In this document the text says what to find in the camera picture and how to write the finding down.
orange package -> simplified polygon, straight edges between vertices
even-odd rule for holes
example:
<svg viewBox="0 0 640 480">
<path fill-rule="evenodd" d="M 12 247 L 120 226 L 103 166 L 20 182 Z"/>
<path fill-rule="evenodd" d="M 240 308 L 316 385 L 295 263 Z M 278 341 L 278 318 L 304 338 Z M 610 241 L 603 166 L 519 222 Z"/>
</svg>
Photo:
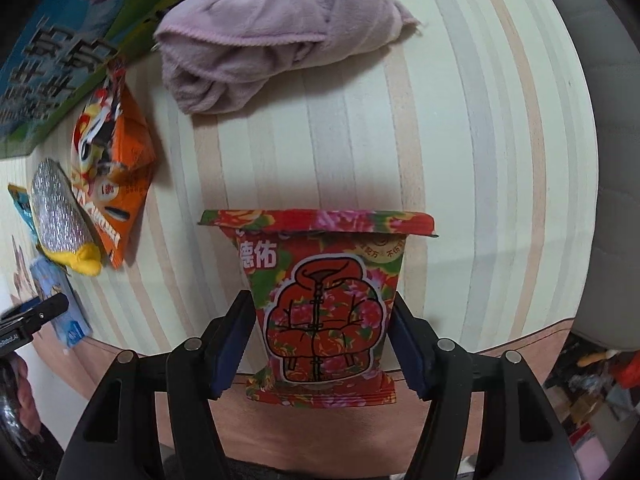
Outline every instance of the orange package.
<svg viewBox="0 0 640 480">
<path fill-rule="evenodd" d="M 156 160 L 146 120 L 124 76 L 122 65 L 111 66 L 76 121 L 71 145 L 74 195 L 115 269 L 124 259 Z"/>
</svg>

striped surface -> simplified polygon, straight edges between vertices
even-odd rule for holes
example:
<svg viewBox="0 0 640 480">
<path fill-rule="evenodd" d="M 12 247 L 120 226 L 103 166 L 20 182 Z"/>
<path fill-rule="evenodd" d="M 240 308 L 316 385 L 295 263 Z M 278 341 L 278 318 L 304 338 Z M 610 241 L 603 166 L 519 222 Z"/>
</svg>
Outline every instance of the striped surface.
<svg viewBox="0 0 640 480">
<path fill-rule="evenodd" d="M 224 314 L 243 281 L 231 243 L 196 225 L 205 208 L 429 212 L 440 238 L 409 238 L 399 290 L 469 350 L 573 317 L 597 154 L 558 12 L 551 0 L 402 2 L 423 23 L 417 34 L 278 76 L 237 113 L 183 115 L 159 56 L 129 71 L 160 161 L 124 268 L 72 278 L 97 339 L 166 351 Z M 30 158 L 1 163 L 2 178 L 26 183 L 45 155 L 67 164 L 76 115 Z M 17 214 L 0 224 L 10 278 L 10 234 L 28 241 Z M 241 370 L 263 362 L 254 338 Z"/>
</svg>

white floor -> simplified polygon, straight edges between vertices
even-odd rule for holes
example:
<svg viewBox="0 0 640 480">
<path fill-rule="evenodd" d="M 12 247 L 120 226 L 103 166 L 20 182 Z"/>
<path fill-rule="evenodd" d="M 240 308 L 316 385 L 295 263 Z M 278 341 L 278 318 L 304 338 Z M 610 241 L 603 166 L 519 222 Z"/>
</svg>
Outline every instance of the white floor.
<svg viewBox="0 0 640 480">
<path fill-rule="evenodd" d="M 87 401 L 44 364 L 31 344 L 17 353 L 27 361 L 29 382 L 41 420 L 66 449 Z"/>
</svg>

light blue packet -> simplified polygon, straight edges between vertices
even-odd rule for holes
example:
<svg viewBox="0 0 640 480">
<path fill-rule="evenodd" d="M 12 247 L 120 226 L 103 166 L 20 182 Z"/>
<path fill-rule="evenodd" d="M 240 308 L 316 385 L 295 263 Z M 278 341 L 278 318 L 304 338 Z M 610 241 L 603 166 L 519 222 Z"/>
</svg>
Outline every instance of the light blue packet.
<svg viewBox="0 0 640 480">
<path fill-rule="evenodd" d="M 43 255 L 36 257 L 29 268 L 41 300 L 46 300 L 59 292 L 69 300 L 68 310 L 51 320 L 58 340 L 67 348 L 72 348 L 83 337 L 91 335 L 91 329 L 82 315 L 69 280 L 62 269 Z"/>
</svg>

purple towel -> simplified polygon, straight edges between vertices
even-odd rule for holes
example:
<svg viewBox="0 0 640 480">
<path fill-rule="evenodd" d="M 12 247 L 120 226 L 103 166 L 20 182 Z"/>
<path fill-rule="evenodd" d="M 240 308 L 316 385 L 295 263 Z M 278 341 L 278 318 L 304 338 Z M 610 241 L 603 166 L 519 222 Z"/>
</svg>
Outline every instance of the purple towel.
<svg viewBox="0 0 640 480">
<path fill-rule="evenodd" d="M 396 0 L 185 0 L 156 40 L 180 109 L 217 114 L 242 108 L 273 75 L 376 50 L 417 23 Z"/>
</svg>

